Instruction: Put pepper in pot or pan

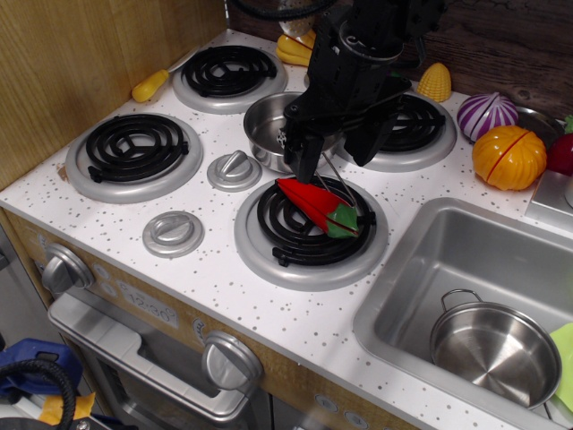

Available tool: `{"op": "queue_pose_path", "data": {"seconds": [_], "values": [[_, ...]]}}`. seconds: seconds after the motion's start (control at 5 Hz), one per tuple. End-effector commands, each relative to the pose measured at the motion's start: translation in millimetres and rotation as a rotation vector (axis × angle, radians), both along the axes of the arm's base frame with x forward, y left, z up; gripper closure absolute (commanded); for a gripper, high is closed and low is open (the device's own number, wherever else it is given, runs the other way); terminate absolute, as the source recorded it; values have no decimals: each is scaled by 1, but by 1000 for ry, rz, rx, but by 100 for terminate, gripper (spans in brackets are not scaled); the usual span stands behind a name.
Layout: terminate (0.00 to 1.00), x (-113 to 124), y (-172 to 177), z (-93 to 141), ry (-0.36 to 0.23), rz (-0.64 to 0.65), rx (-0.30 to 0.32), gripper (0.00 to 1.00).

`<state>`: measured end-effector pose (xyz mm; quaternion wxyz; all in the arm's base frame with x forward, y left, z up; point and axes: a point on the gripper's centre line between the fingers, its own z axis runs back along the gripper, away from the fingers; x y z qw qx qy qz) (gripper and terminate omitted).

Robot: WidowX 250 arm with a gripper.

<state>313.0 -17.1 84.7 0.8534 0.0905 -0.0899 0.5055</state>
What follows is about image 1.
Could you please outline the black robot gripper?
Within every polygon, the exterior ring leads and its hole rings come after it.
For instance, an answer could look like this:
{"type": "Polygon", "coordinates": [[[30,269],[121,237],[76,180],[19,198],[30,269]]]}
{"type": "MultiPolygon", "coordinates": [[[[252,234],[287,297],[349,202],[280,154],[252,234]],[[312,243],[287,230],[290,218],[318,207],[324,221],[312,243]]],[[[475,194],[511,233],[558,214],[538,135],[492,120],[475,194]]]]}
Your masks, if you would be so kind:
{"type": "Polygon", "coordinates": [[[308,89],[285,109],[284,160],[309,184],[324,136],[346,132],[345,151],[368,164],[398,120],[384,107],[411,87],[391,74],[411,37],[409,5],[346,5],[325,12],[312,50],[308,89]]]}

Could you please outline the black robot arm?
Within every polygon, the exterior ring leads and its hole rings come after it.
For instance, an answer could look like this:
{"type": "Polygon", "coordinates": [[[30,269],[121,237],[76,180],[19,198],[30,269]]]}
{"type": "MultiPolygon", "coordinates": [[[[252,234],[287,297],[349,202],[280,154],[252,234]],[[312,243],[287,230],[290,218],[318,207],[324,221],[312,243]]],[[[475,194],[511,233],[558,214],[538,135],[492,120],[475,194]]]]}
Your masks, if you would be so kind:
{"type": "Polygon", "coordinates": [[[388,140],[411,84],[390,68],[413,41],[425,57],[423,37],[437,30],[443,1],[355,1],[321,17],[307,70],[307,90],[284,110],[284,161],[309,183],[327,137],[342,133],[359,166],[388,140]]]}

